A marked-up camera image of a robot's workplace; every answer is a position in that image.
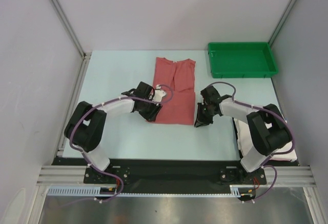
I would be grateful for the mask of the red t shirt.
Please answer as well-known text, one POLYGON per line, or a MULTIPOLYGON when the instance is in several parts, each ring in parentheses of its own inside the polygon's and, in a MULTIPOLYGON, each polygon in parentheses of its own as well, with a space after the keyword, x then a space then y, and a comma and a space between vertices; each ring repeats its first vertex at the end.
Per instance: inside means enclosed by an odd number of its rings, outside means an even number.
POLYGON ((156 124, 187 125, 194 123, 195 112, 195 65, 191 59, 177 62, 157 57, 153 86, 164 84, 168 97, 156 116, 156 124))

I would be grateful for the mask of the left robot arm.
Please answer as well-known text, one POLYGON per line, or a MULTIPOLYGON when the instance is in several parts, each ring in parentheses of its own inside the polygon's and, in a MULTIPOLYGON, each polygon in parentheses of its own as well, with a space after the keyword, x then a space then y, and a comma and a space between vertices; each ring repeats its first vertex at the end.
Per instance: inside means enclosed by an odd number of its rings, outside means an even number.
POLYGON ((96 178, 107 183, 113 178, 113 170, 108 167, 110 159, 100 146, 106 119, 137 112, 146 121, 154 122, 166 95, 160 85, 153 88, 140 82, 137 88, 98 105, 81 101, 65 127, 64 136, 72 149, 80 152, 89 165, 97 168, 96 178))

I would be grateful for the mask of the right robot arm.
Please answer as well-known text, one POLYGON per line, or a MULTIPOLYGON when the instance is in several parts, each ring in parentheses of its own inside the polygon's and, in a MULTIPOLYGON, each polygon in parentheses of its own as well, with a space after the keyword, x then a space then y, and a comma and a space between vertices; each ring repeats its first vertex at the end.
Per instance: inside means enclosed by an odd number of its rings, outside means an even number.
POLYGON ((202 102, 197 104, 194 127, 205 127, 213 123, 213 117, 229 116, 248 125, 252 146, 240 160, 241 168, 236 177, 248 184, 255 177, 255 171, 283 148, 293 142, 293 135, 279 109, 274 104, 264 107, 253 106, 235 99, 232 95, 220 95, 213 85, 201 90, 202 102))

